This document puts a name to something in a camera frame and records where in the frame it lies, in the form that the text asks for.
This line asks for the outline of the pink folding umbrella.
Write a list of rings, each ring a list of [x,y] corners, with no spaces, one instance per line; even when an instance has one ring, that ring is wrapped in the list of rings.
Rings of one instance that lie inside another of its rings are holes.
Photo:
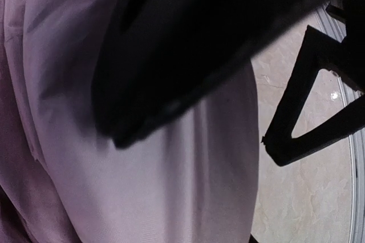
[[[230,0],[1,0],[2,242],[252,242]]]

